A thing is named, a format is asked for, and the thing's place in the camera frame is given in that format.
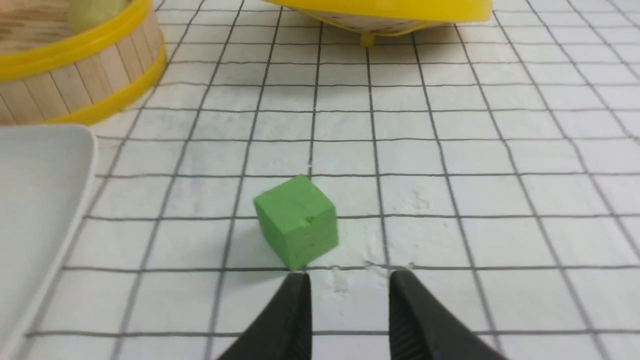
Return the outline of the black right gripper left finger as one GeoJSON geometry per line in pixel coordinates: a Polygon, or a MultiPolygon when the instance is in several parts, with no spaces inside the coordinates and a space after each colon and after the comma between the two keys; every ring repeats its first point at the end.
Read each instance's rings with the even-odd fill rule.
{"type": "Polygon", "coordinates": [[[253,323],[220,360],[310,360],[313,299],[310,275],[288,274],[253,323]]]}

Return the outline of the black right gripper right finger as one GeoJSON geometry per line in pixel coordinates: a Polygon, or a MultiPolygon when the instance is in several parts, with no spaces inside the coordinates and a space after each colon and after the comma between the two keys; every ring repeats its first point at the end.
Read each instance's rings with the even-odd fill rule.
{"type": "Polygon", "coordinates": [[[392,360],[503,360],[450,312],[412,271],[390,275],[388,340],[392,360]]]}

